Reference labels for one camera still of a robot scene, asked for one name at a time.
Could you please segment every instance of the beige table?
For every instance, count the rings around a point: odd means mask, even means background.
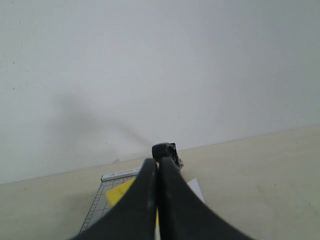
[[[179,152],[207,205],[261,240],[320,239],[320,127]],[[0,185],[1,240],[63,240],[77,234],[102,174],[142,159]]]

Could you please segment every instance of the ruler scale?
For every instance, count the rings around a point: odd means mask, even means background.
[[[111,207],[108,204],[106,192],[130,179],[135,178],[139,171],[140,168],[134,168],[125,171],[104,174],[101,177],[100,187],[93,199],[90,210],[85,217],[83,225],[80,229],[80,233],[102,218],[110,210]]]

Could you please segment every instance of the table surface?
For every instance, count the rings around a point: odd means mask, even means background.
[[[239,230],[259,240],[320,239],[320,126],[183,150],[179,156],[184,179],[197,178],[206,204]],[[142,162],[0,185],[0,239],[74,236],[101,175]]]

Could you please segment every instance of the yellow paper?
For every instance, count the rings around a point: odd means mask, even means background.
[[[132,183],[135,181],[135,178],[130,179],[129,181],[126,181],[122,183],[119,186],[116,186],[115,188],[110,189],[109,191],[105,192],[106,199],[110,205],[110,207],[113,207],[114,205],[119,202],[119,200],[122,198],[123,195],[128,191]],[[158,210],[156,211],[156,225],[159,225],[158,221]]]

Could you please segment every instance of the white wall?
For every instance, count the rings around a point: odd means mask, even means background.
[[[319,9],[2,0],[0,183],[320,124]]]

